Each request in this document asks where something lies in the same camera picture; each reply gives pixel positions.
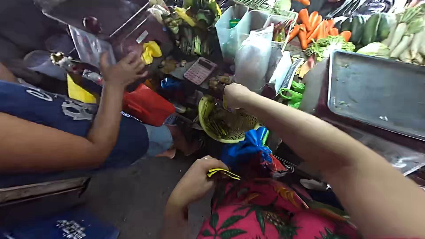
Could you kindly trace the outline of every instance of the yellow cloth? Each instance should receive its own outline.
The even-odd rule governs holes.
[[[143,43],[142,59],[146,63],[146,65],[151,64],[153,62],[154,57],[160,56],[162,56],[162,52],[156,42],[149,41],[147,43]]]
[[[68,83],[68,96],[70,98],[79,100],[84,103],[96,103],[96,98],[85,89],[74,83],[70,75],[67,75],[66,80]]]

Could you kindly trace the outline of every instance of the aluminum tray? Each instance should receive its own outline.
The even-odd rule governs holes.
[[[334,51],[328,107],[338,115],[425,141],[425,67]]]

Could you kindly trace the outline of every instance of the carrot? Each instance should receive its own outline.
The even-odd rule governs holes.
[[[310,5],[310,0],[297,0],[297,1],[306,6]]]
[[[307,37],[307,43],[312,42],[312,39],[315,39],[317,37],[317,35],[319,34],[319,30],[320,30],[321,26],[324,26],[324,24],[325,24],[324,21],[320,22],[320,24],[316,27],[316,29],[314,31],[312,31],[310,36]]]
[[[330,35],[331,36],[337,36],[338,35],[338,29],[337,28],[332,28],[331,30],[330,30]]]
[[[289,34],[288,42],[290,42],[296,35],[298,35],[299,32],[300,32],[300,25],[295,25],[291,33]]]
[[[351,37],[351,31],[343,31],[340,36],[344,37],[345,41],[348,42]]]
[[[314,11],[310,14],[310,16],[309,16],[310,26],[312,26],[313,20],[317,17],[317,15],[319,15],[319,12],[317,12],[317,11]]]
[[[326,33],[330,34],[331,33],[331,29],[335,26],[335,20],[334,19],[329,19],[328,20],[328,25],[326,26]]]
[[[323,21],[323,22],[324,24],[322,24],[319,28],[319,34],[317,35],[317,40],[327,37],[326,26],[328,25],[328,21]]]
[[[304,23],[300,24],[300,31],[307,31],[306,25]]]
[[[317,26],[319,26],[319,24],[322,22],[322,16],[317,15],[317,17],[313,20],[312,23],[312,30],[315,30]]]
[[[308,43],[307,43],[307,32],[300,30],[300,32],[298,33],[298,38],[300,39],[301,48],[303,50],[307,49],[307,45],[308,45]]]
[[[309,11],[307,9],[301,9],[300,12],[298,12],[298,17],[301,19],[301,22],[306,25],[307,31],[310,31]]]

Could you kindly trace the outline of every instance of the calculator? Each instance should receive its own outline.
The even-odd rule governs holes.
[[[200,57],[193,64],[189,70],[184,74],[184,77],[189,81],[200,85],[207,77],[211,74],[211,72],[217,67],[213,62]]]

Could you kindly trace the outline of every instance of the green vegetable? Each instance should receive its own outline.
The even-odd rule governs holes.
[[[425,27],[424,24],[424,19],[423,17],[418,17],[414,20],[412,20],[408,25],[407,25],[407,34],[416,34],[418,32],[421,32]]]
[[[345,42],[342,36],[328,36],[319,39],[307,48],[306,55],[316,54],[316,60],[321,61],[325,57],[329,57],[333,50],[354,51],[356,46],[352,42]]]
[[[380,42],[385,40],[389,36],[391,28],[396,24],[397,21],[394,14],[381,13],[376,41]]]
[[[370,43],[365,47],[360,48],[357,53],[368,55],[368,56],[374,56],[374,57],[382,57],[382,58],[389,58],[390,55],[390,48],[387,47],[387,45],[380,43],[380,42],[374,42]]]
[[[345,19],[343,21],[343,23],[341,24],[340,32],[351,31],[351,23],[352,22],[353,22],[353,18],[352,17],[349,17],[349,18]]]
[[[361,41],[364,46],[376,41],[381,18],[382,15],[380,13],[375,13],[365,23]]]
[[[416,20],[417,18],[422,18],[424,14],[425,14],[425,4],[421,4],[416,7],[406,9],[400,17],[400,23],[409,24],[411,21]]]
[[[353,23],[351,24],[351,38],[350,41],[352,41],[354,44],[359,44],[362,36],[363,36],[363,30],[365,27],[365,18],[356,15],[353,17]]]

